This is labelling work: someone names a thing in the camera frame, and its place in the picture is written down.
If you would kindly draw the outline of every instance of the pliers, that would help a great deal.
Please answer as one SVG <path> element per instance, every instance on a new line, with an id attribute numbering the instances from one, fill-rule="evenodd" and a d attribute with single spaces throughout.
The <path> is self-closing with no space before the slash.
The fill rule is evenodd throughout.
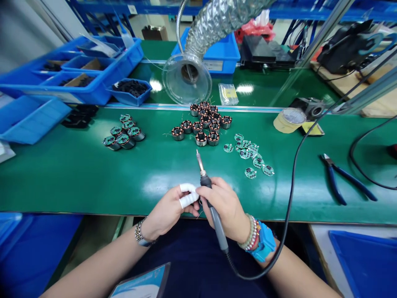
<path id="1" fill-rule="evenodd" d="M 324 161 L 325 164 L 328 166 L 328 175 L 330 179 L 330 184 L 332 191 L 334 192 L 337 200 L 339 203 L 342 205 L 347 205 L 346 201 L 342 197 L 338 186 L 336 185 L 336 180 L 335 180 L 335 175 L 334 175 L 334 170 L 337 171 L 339 174 L 341 174 L 343 177 L 345 177 L 348 181 L 350 181 L 354 186 L 356 186 L 360 191 L 362 191 L 371 201 L 376 202 L 378 199 L 375 197 L 375 195 L 369 191 L 367 187 L 365 187 L 364 184 L 362 184 L 359 180 L 354 178 L 352 175 L 347 173 L 346 171 L 342 170 L 340 167 L 336 166 L 332 159 L 326 154 L 320 155 Z"/>

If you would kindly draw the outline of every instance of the wristwatch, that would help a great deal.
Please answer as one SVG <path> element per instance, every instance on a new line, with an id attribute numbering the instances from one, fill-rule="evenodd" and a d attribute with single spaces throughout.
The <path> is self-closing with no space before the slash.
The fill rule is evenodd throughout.
<path id="1" fill-rule="evenodd" d="M 264 223 L 259 223 L 259 242 L 258 247 L 255 250 L 248 250 L 255 259 L 259 262 L 264 262 L 270 252 L 274 252 L 276 248 L 276 242 L 272 230 L 270 230 Z"/>
<path id="2" fill-rule="evenodd" d="M 143 236 L 142 236 L 142 232 L 141 232 L 141 226 L 142 223 L 145 221 L 147 217 L 145 217 L 144 219 L 142 219 L 136 226 L 135 228 L 135 239 L 137 240 L 138 244 L 144 247 L 151 247 L 156 240 L 154 240 L 153 242 L 149 242 L 147 241 Z"/>

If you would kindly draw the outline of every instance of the small packet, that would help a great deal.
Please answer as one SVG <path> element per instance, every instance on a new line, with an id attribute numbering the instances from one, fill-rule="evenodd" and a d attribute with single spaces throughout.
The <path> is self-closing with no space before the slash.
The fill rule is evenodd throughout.
<path id="1" fill-rule="evenodd" d="M 219 97 L 222 102 L 222 106 L 235 106 L 239 103 L 236 89 L 233 84 L 222 84 L 219 83 Z"/>

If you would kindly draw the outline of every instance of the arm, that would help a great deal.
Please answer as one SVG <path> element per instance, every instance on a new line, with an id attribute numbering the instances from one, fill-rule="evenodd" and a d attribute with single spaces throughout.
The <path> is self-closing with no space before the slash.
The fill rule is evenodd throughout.
<path id="1" fill-rule="evenodd" d="M 148 241 L 167 233 L 183 212 L 199 216 L 198 202 L 185 209 L 179 199 L 186 195 L 179 185 L 170 189 L 142 223 L 142 236 Z M 135 239 L 135 227 L 81 263 L 49 288 L 41 298 L 100 298 L 107 297 L 114 286 L 140 260 L 149 248 Z"/>
<path id="2" fill-rule="evenodd" d="M 196 190 L 202 198 L 203 209 L 210 225 L 213 227 L 205 199 L 218 211 L 226 236 L 239 243 L 244 243 L 249 237 L 251 227 L 239 198 L 223 179 L 211 178 L 211 180 L 212 189 L 199 187 Z M 273 255 L 274 253 L 269 254 L 266 262 L 259 263 L 259 265 L 265 268 Z M 277 262 L 267 276 L 282 298 L 340 297 L 286 246 L 283 247 Z"/>

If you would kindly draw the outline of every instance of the beaded bracelet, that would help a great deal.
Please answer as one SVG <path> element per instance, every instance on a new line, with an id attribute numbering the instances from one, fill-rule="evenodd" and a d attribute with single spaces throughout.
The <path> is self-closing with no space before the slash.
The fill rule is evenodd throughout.
<path id="1" fill-rule="evenodd" d="M 238 243 L 238 245 L 243 250 L 250 250 L 254 246 L 256 239 L 259 237 L 258 227 L 257 227 L 258 223 L 252 215 L 249 215 L 248 213 L 246 213 L 246 215 L 249 218 L 249 221 L 251 224 L 251 230 L 250 230 L 247 241 L 244 243 Z"/>

